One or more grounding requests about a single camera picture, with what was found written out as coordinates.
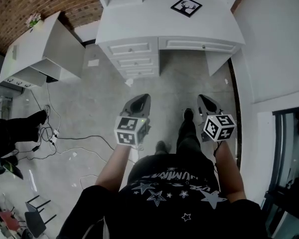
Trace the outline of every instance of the deer picture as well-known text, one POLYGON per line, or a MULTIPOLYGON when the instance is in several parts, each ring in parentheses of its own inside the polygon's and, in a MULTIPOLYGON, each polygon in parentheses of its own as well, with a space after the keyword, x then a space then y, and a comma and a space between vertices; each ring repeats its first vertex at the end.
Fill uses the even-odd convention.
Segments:
POLYGON ((187 2, 187 1, 182 1, 182 2, 181 2, 181 6, 182 6, 182 8, 180 9, 180 11, 182 11, 182 12, 186 12, 186 9, 191 9, 191 10, 196 9, 196 5, 193 5, 192 8, 190 8, 189 6, 186 6, 186 2, 187 2))

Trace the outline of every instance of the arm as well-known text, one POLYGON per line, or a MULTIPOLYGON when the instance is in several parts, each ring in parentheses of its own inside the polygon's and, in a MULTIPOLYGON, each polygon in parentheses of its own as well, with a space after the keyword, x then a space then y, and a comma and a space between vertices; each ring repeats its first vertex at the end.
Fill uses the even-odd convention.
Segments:
POLYGON ((96 180, 95 185, 102 186, 111 192, 117 193, 120 190, 130 150, 130 146, 118 144, 110 160, 96 180))
POLYGON ((246 199, 244 184, 227 142, 223 141, 215 153, 220 189, 233 203, 246 199))

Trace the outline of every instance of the person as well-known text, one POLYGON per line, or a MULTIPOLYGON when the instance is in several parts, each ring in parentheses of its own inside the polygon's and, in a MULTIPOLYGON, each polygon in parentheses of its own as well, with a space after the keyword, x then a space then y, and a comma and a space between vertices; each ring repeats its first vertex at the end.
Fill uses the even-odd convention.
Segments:
POLYGON ((23 141, 39 141, 40 124, 44 124, 49 114, 48 105, 43 110, 22 119, 0 119, 0 157, 13 150, 15 144, 23 141))
POLYGON ((186 109, 176 154, 164 142, 140 159, 119 191, 131 147, 117 145, 94 186, 83 190, 58 239, 103 238, 267 238, 258 204, 246 200, 238 167, 225 141, 214 165, 201 152, 186 109))

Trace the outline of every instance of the black pants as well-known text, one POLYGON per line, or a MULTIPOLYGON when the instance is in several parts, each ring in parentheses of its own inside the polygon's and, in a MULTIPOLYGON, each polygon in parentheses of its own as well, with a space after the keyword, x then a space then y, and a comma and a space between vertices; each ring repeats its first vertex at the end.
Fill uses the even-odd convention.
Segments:
POLYGON ((20 141, 39 140, 37 128, 40 124, 44 124, 46 120, 46 112, 40 111, 24 119, 9 119, 6 121, 7 131, 10 135, 11 144, 20 141))
POLYGON ((144 175, 156 173, 166 167, 183 167, 192 171, 204 171, 214 178, 214 165, 201 151, 196 136, 195 124, 185 120, 178 132, 176 154, 158 151, 155 155, 141 158, 131 170, 128 183, 138 180, 144 175))

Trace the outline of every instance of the chair leg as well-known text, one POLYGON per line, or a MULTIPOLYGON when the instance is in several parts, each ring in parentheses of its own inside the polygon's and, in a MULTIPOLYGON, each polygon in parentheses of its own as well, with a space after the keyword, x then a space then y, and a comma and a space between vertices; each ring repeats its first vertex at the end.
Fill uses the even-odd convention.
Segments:
POLYGON ((38 206, 38 207, 36 207, 36 208, 39 209, 39 208, 41 208, 42 206, 45 206, 46 204, 48 204, 48 203, 50 203, 50 202, 51 202, 51 200, 46 201, 45 203, 43 203, 42 205, 40 205, 40 206, 38 206))
POLYGON ((47 224, 48 222, 50 222, 51 220, 53 220, 56 217, 56 215, 54 215, 51 219, 49 219, 48 221, 46 221, 44 224, 47 224))
POLYGON ((36 197, 32 198, 31 200, 29 200, 27 203, 30 203, 31 201, 33 201, 34 199, 37 199, 39 197, 39 195, 37 195, 36 197))

